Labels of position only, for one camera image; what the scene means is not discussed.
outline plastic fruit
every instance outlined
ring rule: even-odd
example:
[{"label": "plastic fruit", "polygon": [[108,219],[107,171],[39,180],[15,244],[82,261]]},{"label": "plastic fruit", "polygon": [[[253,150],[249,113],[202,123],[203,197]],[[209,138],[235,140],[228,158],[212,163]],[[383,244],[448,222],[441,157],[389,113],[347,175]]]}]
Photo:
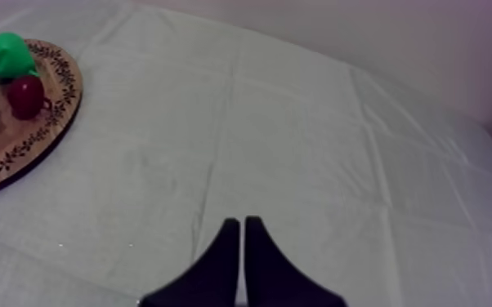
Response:
[{"label": "plastic fruit", "polygon": [[15,33],[0,33],[0,78],[38,76],[25,40]]},{"label": "plastic fruit", "polygon": [[7,101],[18,119],[34,118],[44,106],[44,86],[40,78],[24,76],[7,88]]}]

